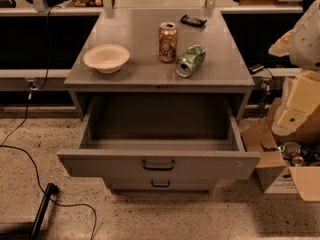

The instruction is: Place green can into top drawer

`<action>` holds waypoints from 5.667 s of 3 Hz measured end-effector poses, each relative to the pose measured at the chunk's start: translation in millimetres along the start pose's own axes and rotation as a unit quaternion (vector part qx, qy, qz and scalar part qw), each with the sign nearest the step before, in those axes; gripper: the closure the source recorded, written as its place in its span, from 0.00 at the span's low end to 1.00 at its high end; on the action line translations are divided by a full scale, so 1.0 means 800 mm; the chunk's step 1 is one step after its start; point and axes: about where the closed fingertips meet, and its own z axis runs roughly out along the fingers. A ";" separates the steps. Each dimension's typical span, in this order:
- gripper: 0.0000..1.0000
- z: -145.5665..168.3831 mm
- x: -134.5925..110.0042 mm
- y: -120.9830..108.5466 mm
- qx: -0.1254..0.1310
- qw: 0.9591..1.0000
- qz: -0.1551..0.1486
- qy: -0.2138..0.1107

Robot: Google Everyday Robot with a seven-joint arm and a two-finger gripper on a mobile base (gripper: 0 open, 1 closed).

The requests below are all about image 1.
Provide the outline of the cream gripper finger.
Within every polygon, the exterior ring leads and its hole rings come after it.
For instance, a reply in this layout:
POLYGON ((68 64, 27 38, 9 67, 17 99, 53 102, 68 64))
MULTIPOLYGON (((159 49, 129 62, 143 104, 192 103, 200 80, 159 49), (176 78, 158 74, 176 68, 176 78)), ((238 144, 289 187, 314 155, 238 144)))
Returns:
POLYGON ((283 57, 290 54, 292 30, 282 35, 268 50, 270 55, 283 57))
POLYGON ((271 130, 288 136, 302 126, 320 105, 320 73, 302 71, 285 81, 281 104, 273 117, 271 130))

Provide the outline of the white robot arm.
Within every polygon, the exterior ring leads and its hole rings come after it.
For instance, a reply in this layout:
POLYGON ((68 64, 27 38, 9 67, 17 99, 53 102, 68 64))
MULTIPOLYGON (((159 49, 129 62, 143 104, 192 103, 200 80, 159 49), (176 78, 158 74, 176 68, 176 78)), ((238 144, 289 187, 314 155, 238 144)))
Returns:
POLYGON ((294 133, 320 105, 320 0, 314 1, 292 30, 270 48, 273 56, 289 56, 302 71, 286 88, 272 124, 279 136, 294 133))

